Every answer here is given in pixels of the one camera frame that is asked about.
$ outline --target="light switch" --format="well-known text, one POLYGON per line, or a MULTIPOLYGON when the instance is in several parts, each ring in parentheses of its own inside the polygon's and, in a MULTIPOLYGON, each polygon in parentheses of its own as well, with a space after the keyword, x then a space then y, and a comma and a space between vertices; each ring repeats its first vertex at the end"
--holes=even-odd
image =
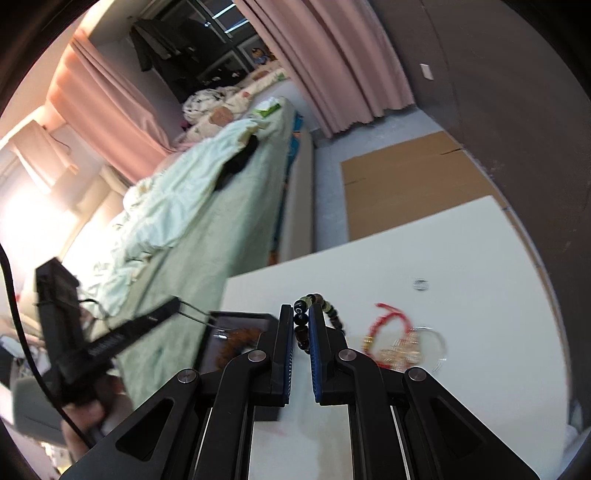
POLYGON ((433 74, 431 72, 431 68, 426 63, 421 63, 421 70, 423 71, 423 76, 427 80, 433 80, 433 74))

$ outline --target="red bracelet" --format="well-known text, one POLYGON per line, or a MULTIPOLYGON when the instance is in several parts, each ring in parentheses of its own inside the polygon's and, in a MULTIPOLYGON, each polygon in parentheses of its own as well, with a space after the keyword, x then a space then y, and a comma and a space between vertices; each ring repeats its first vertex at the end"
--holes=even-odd
POLYGON ((392 364, 386 364, 386 363, 376 360, 374 355, 371 353, 370 349, 371 349, 372 345, 374 344, 374 337, 377 335, 379 329, 381 327, 383 327, 385 324, 387 324, 393 318, 399 318, 402 321, 402 323, 404 325, 405 338, 414 331, 413 324, 411 323, 411 321, 408 319, 408 317, 404 314, 404 312, 402 310, 394 308, 394 307, 387 305, 385 303, 377 303, 376 307, 381 308, 381 309, 386 309, 388 312, 386 314, 382 315, 381 317, 379 317, 373 323, 373 325, 370 327, 369 333, 363 339, 362 350, 363 350, 363 353, 365 355, 367 355, 368 357, 372 358, 378 364, 378 366, 380 366, 382 368, 391 368, 392 364))

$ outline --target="cardboard sheet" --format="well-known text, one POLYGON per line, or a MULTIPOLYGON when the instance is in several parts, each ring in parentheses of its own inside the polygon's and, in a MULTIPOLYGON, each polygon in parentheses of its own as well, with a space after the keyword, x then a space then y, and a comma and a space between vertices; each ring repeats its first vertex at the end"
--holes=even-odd
POLYGON ((438 132, 341 164, 356 240, 480 197, 504 200, 449 135, 438 132))

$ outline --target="gray floor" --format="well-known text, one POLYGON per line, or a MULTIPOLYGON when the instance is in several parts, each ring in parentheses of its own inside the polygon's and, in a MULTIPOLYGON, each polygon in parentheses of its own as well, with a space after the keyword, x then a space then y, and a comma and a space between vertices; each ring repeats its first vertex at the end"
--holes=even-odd
POLYGON ((412 107, 321 141, 315 151, 316 251, 349 241, 342 161, 441 129, 421 109, 412 107))

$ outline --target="fluorescent light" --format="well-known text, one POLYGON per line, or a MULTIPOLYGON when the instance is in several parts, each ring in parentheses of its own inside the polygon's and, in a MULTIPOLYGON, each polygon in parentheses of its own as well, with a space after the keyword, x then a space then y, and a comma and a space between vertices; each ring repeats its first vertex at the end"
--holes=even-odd
POLYGON ((237 28, 246 25, 247 23, 250 23, 248 20, 244 20, 240 23, 237 23, 236 25, 234 25, 232 28, 228 28, 227 30, 224 30, 224 33, 230 33, 231 31, 236 30, 237 28))
POLYGON ((236 4, 232 4, 229 7, 224 8, 222 11, 216 13, 212 18, 221 17, 224 13, 226 13, 228 10, 231 10, 235 6, 236 6, 236 4))

